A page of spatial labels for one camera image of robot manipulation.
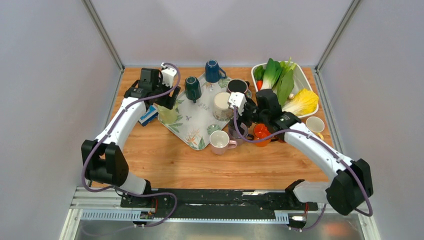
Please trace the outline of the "lime green faceted mug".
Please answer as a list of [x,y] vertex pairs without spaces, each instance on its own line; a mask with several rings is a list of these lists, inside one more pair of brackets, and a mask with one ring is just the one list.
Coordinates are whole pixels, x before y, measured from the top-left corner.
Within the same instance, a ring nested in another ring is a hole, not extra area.
[[171,125],[177,120],[177,104],[175,104],[171,109],[160,105],[157,105],[156,107],[158,110],[158,118],[161,123],[165,125]]

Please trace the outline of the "pale yellow mug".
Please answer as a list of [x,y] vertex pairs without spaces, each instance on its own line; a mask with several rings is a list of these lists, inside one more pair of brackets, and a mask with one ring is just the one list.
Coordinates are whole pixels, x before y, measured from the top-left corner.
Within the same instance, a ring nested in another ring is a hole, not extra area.
[[325,129],[325,123],[321,118],[317,116],[310,116],[306,119],[305,124],[310,131],[320,137],[321,140],[324,140],[322,132]]

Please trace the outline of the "pink faceted mug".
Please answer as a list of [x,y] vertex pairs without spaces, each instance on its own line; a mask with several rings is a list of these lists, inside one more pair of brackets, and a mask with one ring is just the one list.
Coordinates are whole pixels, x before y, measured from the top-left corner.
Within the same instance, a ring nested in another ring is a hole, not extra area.
[[215,155],[223,155],[227,150],[238,146],[235,140],[231,140],[229,135],[223,130],[216,130],[209,136],[211,151]]

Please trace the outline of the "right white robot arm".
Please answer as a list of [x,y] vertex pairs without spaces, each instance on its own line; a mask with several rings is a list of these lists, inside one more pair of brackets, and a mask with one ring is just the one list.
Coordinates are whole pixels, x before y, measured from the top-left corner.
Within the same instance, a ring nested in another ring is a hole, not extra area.
[[264,124],[270,136],[278,137],[300,150],[327,176],[327,182],[309,182],[304,179],[286,188],[286,205],[298,209],[304,203],[330,205],[337,213],[347,216],[357,211],[367,217],[373,215],[370,197],[374,193],[370,165],[362,158],[352,158],[337,152],[314,134],[299,117],[283,111],[277,95],[271,89],[256,93],[256,101],[244,93],[233,92],[228,101],[233,110],[233,124],[237,132],[241,124]]

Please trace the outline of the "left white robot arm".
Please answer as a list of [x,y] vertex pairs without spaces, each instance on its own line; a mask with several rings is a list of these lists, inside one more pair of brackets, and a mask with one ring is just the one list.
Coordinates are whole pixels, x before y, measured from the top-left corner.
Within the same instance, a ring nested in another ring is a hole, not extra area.
[[81,182],[92,193],[90,180],[106,184],[105,190],[114,188],[133,196],[140,207],[153,201],[151,183],[129,170],[124,157],[124,145],[136,123],[153,104],[172,109],[179,95],[181,73],[178,67],[163,62],[161,69],[142,68],[140,78],[124,93],[119,110],[105,129],[94,139],[86,139],[81,145],[83,168]]

